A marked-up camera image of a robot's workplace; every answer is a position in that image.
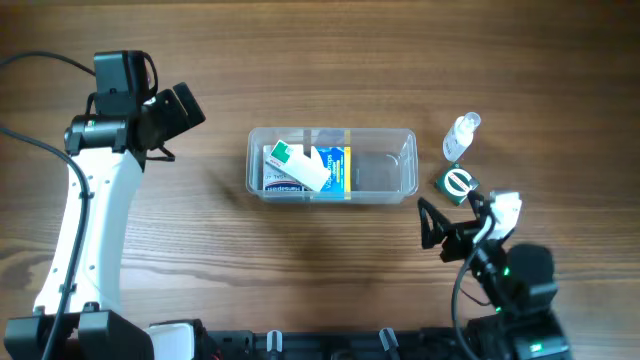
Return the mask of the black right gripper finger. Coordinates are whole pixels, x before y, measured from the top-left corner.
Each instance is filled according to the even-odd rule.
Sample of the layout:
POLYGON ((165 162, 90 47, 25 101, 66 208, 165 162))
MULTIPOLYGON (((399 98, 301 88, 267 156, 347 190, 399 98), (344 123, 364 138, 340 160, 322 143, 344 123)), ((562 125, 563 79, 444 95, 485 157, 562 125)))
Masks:
POLYGON ((467 199, 476 218, 481 218, 485 215, 485 197, 476 190, 471 190, 467 199))
POLYGON ((421 226, 421 246, 431 249, 447 237, 450 221, 430 202, 420 197, 417 207, 421 226))

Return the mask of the green round-label box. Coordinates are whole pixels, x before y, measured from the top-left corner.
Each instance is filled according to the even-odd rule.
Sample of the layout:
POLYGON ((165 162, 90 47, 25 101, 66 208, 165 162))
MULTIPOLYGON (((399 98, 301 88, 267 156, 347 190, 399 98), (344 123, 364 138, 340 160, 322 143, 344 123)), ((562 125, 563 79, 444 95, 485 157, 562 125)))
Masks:
POLYGON ((460 206, 480 182, 459 163, 451 164, 434 182, 434 187, 452 204, 460 206))

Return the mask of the small clear plastic bottle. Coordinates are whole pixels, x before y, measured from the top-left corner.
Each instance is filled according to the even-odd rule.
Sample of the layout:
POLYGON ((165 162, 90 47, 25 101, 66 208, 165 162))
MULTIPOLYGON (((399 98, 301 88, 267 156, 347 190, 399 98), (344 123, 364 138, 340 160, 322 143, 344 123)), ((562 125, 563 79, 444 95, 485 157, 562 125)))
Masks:
POLYGON ((449 162, 456 162, 474 138, 474 132, 481 124, 481 117, 476 112, 468 112, 459 116, 443 139, 442 149, 449 162))

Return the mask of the clear plastic container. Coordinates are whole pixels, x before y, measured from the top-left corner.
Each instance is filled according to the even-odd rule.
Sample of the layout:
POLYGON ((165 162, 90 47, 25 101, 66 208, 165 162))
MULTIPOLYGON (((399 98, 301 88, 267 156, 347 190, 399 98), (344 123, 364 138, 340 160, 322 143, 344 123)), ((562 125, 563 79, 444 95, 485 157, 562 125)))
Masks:
POLYGON ((265 202, 399 204, 418 185, 416 136, 410 129, 258 127, 248 136, 246 188, 265 202), (280 142, 331 172, 320 192, 269 163, 280 142))

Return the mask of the white Hansaplast plaster box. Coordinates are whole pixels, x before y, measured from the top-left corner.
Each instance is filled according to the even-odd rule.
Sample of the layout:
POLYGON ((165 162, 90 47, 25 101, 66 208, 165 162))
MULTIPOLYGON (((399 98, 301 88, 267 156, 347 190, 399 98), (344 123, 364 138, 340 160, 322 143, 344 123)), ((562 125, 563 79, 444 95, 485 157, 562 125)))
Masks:
POLYGON ((263 146, 262 189, 274 192, 304 192, 305 187, 268 162, 272 145, 263 146))

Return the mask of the white green medicine box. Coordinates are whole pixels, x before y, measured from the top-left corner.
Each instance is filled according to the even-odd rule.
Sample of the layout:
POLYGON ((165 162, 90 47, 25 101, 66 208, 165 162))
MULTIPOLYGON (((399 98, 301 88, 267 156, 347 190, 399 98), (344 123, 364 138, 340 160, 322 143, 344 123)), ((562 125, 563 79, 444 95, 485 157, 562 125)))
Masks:
POLYGON ((314 192, 322 190, 331 174, 318 155, 309 157, 304 153, 303 147, 296 147, 282 140, 272 147, 266 161, 314 192))

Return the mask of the blue yellow cough drops bag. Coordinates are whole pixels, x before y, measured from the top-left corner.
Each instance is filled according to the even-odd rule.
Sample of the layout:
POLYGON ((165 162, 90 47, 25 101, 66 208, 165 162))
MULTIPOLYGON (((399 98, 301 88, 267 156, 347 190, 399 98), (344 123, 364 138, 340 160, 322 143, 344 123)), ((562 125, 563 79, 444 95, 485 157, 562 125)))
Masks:
POLYGON ((330 171, 321 192, 329 198, 350 200, 352 190, 352 151, 350 146, 312 146, 311 158, 330 171))

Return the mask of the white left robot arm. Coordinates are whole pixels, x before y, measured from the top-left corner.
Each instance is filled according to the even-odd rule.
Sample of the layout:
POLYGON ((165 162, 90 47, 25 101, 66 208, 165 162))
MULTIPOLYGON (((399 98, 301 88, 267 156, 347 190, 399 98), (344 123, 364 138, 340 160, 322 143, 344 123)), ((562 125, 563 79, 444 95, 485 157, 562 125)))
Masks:
POLYGON ((151 56, 99 52, 96 89, 57 151, 69 169, 51 268, 28 317, 7 323, 14 359, 212 359, 216 344, 197 319, 140 328, 120 310, 120 268, 132 199, 150 161, 171 162, 168 140, 205 117, 185 84, 158 87, 151 56))

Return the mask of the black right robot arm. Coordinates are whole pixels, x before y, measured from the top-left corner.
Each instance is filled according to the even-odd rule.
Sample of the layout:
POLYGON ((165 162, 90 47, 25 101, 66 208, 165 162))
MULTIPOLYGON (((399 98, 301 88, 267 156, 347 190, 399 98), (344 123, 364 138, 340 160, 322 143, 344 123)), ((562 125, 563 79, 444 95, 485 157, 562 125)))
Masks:
POLYGON ((466 359, 570 359, 552 302, 558 292, 551 251, 524 243, 504 248, 514 233, 523 201, 517 192, 467 195, 474 219, 453 223, 421 198, 417 208, 421 246, 441 247, 440 259, 462 263, 452 289, 451 321, 466 359), (460 322, 458 300, 470 273, 494 308, 489 316, 460 322))

